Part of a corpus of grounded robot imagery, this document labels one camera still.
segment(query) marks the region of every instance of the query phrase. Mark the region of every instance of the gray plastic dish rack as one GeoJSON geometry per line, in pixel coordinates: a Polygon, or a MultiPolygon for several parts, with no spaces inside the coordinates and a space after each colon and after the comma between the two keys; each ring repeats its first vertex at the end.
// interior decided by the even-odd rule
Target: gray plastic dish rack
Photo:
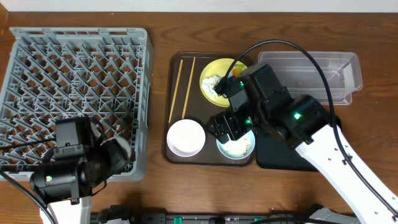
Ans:
{"type": "MultiPolygon", "coordinates": [[[[109,181],[144,177],[154,49],[141,28],[12,27],[0,101],[0,146],[53,138],[55,120],[94,116],[134,156],[109,181]]],[[[0,169],[28,181],[55,142],[1,152],[0,169]]]]}

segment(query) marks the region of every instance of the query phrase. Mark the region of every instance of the clear plastic container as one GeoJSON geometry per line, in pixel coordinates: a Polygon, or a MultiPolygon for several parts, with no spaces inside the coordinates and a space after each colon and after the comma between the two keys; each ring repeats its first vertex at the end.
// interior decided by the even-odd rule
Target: clear plastic container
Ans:
{"type": "MultiPolygon", "coordinates": [[[[309,52],[322,68],[328,80],[335,105],[349,105],[351,94],[362,89],[362,74],[358,56],[349,52],[309,52]]],[[[259,62],[266,61],[293,98],[308,94],[322,104],[328,98],[322,79],[301,52],[261,52],[259,62]]]]}

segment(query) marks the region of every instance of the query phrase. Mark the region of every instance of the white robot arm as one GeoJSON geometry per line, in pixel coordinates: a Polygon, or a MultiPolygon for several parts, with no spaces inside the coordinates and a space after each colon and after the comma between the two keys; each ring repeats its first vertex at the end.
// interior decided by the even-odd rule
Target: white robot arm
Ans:
{"type": "MultiPolygon", "coordinates": [[[[91,196],[79,198],[79,204],[72,204],[71,200],[62,200],[48,204],[47,210],[57,224],[89,224],[91,223],[91,208],[93,199],[91,196]]],[[[102,224],[131,224],[129,208],[123,206],[111,207],[106,217],[101,217],[102,224]]],[[[49,218],[40,211],[43,224],[51,224],[49,218]]]]}
{"type": "MultiPolygon", "coordinates": [[[[398,209],[398,198],[392,193],[362,161],[348,144],[338,127],[341,143],[345,151],[352,157],[351,161],[365,177],[365,179],[388,201],[398,209]]],[[[312,136],[311,144],[301,143],[296,151],[314,167],[316,167],[330,182],[337,192],[344,198],[362,224],[396,223],[393,214],[379,199],[362,183],[352,168],[345,162],[338,149],[333,129],[324,126],[312,136]]]]}

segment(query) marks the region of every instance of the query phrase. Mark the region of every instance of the black base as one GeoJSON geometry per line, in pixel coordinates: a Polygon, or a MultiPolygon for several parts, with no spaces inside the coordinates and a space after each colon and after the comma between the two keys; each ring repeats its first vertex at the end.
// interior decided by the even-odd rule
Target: black base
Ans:
{"type": "Polygon", "coordinates": [[[129,220],[131,224],[134,224],[134,215],[126,205],[112,205],[101,213],[91,214],[90,224],[104,224],[117,219],[129,220]]]}
{"type": "MultiPolygon", "coordinates": [[[[336,117],[336,123],[343,132],[339,117],[336,117]]],[[[286,144],[261,131],[256,134],[256,160],[258,166],[263,169],[318,171],[295,150],[289,149],[286,144]]]]}

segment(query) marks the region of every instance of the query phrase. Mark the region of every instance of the green light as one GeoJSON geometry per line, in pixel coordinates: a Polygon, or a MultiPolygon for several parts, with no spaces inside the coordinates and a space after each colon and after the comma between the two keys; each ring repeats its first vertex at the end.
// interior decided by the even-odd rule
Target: green light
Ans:
{"type": "Polygon", "coordinates": [[[294,118],[295,118],[295,119],[299,119],[299,118],[301,118],[301,114],[299,114],[299,113],[295,113],[295,114],[294,114],[294,118]]]}

